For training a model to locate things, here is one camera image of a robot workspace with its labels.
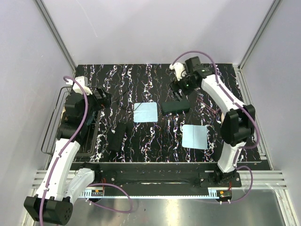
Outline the dark green glasses case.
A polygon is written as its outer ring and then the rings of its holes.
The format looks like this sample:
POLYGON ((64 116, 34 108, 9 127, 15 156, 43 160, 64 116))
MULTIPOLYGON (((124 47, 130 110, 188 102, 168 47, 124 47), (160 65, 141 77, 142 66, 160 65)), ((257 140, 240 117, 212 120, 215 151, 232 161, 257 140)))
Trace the dark green glasses case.
POLYGON ((163 114, 188 112, 189 109, 190 104, 188 100, 163 102, 161 106, 163 114))

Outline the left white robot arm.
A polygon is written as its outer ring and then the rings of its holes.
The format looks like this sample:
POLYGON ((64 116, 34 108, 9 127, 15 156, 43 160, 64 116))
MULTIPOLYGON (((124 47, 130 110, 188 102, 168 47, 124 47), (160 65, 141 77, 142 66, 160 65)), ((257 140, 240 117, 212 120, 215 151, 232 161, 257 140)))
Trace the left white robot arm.
POLYGON ((56 134, 55 150, 49 168, 34 196, 27 196, 24 207, 35 221, 64 226, 72 215, 73 205, 88 187, 102 180, 98 165, 83 163, 77 175, 67 176, 77 152, 87 141, 97 113, 111 106, 111 94, 102 88, 83 95, 79 90, 66 97, 65 111, 56 134))

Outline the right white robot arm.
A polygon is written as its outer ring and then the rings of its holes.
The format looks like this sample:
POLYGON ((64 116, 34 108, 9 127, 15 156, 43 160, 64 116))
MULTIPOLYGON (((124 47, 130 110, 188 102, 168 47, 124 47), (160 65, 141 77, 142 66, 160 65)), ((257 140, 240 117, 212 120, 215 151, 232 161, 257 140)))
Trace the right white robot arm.
POLYGON ((214 100, 224 116, 221 125, 223 148, 212 180, 218 186, 225 186, 235 177, 238 157, 247 139, 258 132, 254 122, 255 108, 237 99, 221 81, 216 69, 202 66, 186 69, 181 63, 170 65, 169 69, 175 74, 170 83, 174 93, 181 90, 188 95, 201 88, 214 100))

